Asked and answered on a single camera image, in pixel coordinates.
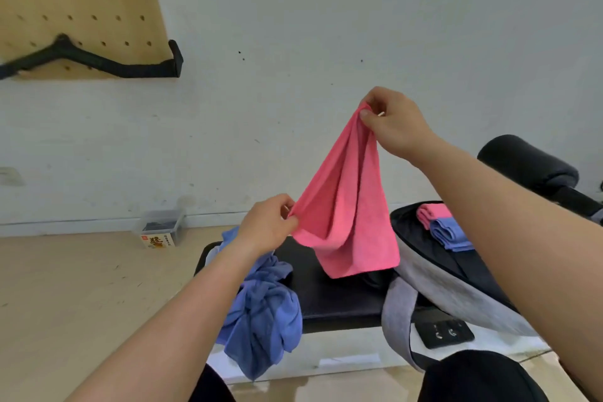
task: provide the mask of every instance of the black metal bar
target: black metal bar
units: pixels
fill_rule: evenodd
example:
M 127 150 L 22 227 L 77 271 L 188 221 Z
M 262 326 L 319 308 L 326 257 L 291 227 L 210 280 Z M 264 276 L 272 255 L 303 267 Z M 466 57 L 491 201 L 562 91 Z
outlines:
M 31 55 L 0 65 L 0 80 L 15 76 L 19 71 L 29 71 L 57 59 L 69 59 L 120 78 L 178 78 L 184 59 L 174 40 L 168 42 L 174 57 L 154 64 L 123 64 L 111 61 L 75 46 L 64 33 L 59 34 L 50 46 Z

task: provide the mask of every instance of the floor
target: floor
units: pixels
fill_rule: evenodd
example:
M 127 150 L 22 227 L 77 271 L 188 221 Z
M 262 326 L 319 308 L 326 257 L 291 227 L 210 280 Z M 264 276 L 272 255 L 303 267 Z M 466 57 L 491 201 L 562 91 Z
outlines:
M 129 232 L 0 239 L 0 400 L 61 401 L 191 279 L 224 228 L 147 250 Z M 525 359 L 529 356 L 516 356 Z M 553 401 L 584 401 L 553 353 L 524 362 Z M 391 367 L 239 383 L 239 402 L 414 401 L 421 375 Z

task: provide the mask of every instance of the clear plastic box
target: clear plastic box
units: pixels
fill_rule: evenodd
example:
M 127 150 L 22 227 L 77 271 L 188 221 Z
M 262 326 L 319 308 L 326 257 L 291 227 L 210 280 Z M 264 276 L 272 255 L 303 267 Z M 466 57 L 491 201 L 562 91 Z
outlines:
M 182 238 L 182 209 L 147 211 L 132 230 L 147 248 L 177 246 Z

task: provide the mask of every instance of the blue towel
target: blue towel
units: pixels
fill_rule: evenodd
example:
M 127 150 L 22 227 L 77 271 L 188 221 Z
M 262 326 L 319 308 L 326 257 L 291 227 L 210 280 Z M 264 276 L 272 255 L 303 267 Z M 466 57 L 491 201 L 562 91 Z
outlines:
M 238 227 L 222 234 L 220 250 L 236 237 Z M 297 294 L 278 283 L 293 267 L 273 253 L 261 256 L 241 284 L 216 343 L 250 380 L 283 359 L 302 338 L 302 310 Z
M 444 248 L 454 253 L 475 249 L 454 218 L 434 219 L 429 224 L 429 231 Z

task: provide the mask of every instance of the pink cloth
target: pink cloth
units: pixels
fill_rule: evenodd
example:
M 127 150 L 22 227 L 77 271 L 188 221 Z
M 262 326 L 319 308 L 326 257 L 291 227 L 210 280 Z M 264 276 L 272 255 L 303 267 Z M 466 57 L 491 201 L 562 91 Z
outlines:
M 314 248 L 324 271 L 340 278 L 396 267 L 400 253 L 381 186 L 377 141 L 352 115 L 314 178 L 291 209 L 292 234 Z
M 429 224 L 438 218 L 452 218 L 446 204 L 423 204 L 417 208 L 417 219 L 426 230 L 429 230 Z

